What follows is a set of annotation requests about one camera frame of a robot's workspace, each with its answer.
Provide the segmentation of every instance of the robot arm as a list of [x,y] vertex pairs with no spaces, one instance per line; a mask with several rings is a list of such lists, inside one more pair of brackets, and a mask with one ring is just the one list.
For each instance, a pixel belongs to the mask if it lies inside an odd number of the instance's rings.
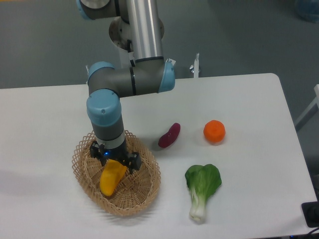
[[173,65],[163,59],[156,0],[127,0],[127,8],[119,0],[78,0],[78,6],[79,3],[82,13],[91,19],[114,16],[113,6],[127,9],[135,66],[115,69],[107,62],[93,64],[89,70],[87,113],[97,139],[91,145],[91,156],[102,164],[111,158],[130,172],[139,170],[138,152],[127,152],[120,98],[170,91],[175,86]]

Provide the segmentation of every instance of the white table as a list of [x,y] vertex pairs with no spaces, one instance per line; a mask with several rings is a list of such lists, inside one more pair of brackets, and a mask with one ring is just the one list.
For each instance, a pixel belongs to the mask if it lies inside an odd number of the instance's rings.
[[[310,231],[301,203],[316,196],[276,75],[179,79],[171,92],[121,99],[125,128],[156,156],[161,189],[149,210],[117,218],[76,181],[73,150],[91,131],[85,85],[0,90],[0,238],[247,239]],[[210,145],[204,125],[220,120],[225,141]],[[181,133],[159,150],[174,123]],[[207,221],[188,217],[184,174],[216,165],[222,186]]]

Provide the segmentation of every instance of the yellow bell pepper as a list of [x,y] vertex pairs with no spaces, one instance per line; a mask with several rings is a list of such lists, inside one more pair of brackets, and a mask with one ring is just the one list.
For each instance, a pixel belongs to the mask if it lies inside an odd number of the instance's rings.
[[123,178],[127,167],[118,161],[109,159],[100,178],[100,189],[105,196],[111,196]]

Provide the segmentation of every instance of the wicker basket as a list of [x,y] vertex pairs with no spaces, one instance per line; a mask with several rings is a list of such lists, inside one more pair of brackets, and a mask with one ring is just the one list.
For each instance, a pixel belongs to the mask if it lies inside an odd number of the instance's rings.
[[74,151],[72,168],[84,192],[106,212],[118,216],[130,216],[147,208],[160,188],[160,168],[152,153],[132,133],[125,131],[129,152],[139,152],[142,165],[139,171],[125,176],[112,196],[103,195],[99,188],[104,167],[90,156],[90,145],[96,140],[94,133],[83,137]]

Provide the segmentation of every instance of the orange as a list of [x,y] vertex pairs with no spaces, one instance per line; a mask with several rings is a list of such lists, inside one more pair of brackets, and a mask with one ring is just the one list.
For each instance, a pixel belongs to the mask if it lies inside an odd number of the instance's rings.
[[225,137],[225,134],[225,126],[218,120],[212,120],[205,125],[204,136],[212,143],[218,143],[222,141]]

